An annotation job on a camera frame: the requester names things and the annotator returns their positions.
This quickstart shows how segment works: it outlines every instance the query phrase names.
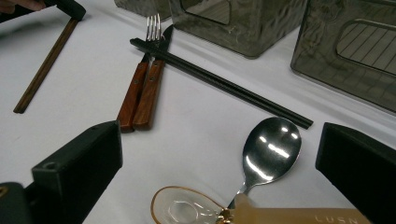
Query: chopstick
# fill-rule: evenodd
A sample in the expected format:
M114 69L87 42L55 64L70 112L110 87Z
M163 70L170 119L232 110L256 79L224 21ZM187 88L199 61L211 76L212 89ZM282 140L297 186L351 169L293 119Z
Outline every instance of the chopstick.
M14 113L18 113L18 114L24 113L27 106L30 104L33 97L35 96L35 93L37 92L41 83L43 83L44 78L47 76L47 73L50 71L51 67L53 66L59 54L61 53L62 49L64 48L64 45L66 44L70 35L73 33L74 29L76 28L77 24L78 24L78 20L73 18L71 18L70 21L66 24L64 30L62 31L55 45L52 47L51 51L49 52L49 55L47 56L46 60L41 64L40 68L35 74L35 77L32 79L32 82L26 89L25 93L23 94L18 104L15 106Z
M194 77L197 77L218 89L226 91L241 100L255 105L258 108L264 109L282 118L289 119L290 121L294 122L296 125L304 129L308 129L313 124L313 121L311 119L307 119L293 111L288 110L281 105L278 105L261 97L260 95L252 91L248 91L225 78L219 77L209 71L206 71L202 67L199 67L193 63L189 63L169 52L164 52L160 49L157 49L139 38L131 39L130 42L132 45L138 47L139 49L142 49L145 52L149 52L155 56L163 58L166 63L169 63L174 67Z

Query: gray translucent bin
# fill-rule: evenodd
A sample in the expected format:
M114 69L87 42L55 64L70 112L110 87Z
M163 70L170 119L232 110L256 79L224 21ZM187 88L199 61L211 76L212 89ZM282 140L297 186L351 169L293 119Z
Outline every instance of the gray translucent bin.
M168 0L114 0L117 7L144 17L160 14L161 20L171 16Z
M291 68L396 112L396 0L308 1Z
M178 30L257 58L297 28L306 0L169 0Z

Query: knife handle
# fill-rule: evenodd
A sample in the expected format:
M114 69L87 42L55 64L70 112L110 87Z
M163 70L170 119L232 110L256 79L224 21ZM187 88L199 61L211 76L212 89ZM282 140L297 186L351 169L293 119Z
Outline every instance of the knife handle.
M152 127L164 66L163 60L155 60L149 69L142 97L134 116L133 127L136 130L149 130Z
M132 121L139 104L139 98L142 94L143 86L145 83L146 73L149 70L149 63L140 63L134 71L134 77L126 92L125 98L117 120L120 121L120 129L122 133L131 133L134 131Z

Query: white table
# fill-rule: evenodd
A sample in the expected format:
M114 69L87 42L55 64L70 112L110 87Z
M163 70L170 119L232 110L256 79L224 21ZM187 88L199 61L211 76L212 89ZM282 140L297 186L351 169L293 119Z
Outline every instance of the white table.
M79 1L87 14L24 114L13 108L69 17L56 7L0 24L0 182L25 187L30 169L89 127L118 115L143 53L146 18L111 0ZM171 24L169 19L163 27ZM353 207L315 168L324 122L396 147L396 118L290 70L298 29L249 60L175 30L169 51L314 121L300 128L299 160L282 179L255 187L259 207ZM273 115L167 65L154 127L121 136L123 167L84 223L154 223L149 206L165 186L197 189L227 206L244 182L242 149Z

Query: metal spoon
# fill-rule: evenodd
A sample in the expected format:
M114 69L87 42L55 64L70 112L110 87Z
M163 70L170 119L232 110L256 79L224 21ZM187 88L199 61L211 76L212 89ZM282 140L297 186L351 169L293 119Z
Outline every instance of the metal spoon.
M301 142L297 127L288 119L269 118L260 122L245 143L245 182L236 194L248 194L254 186L282 177L297 161ZM234 201L228 208L234 208Z

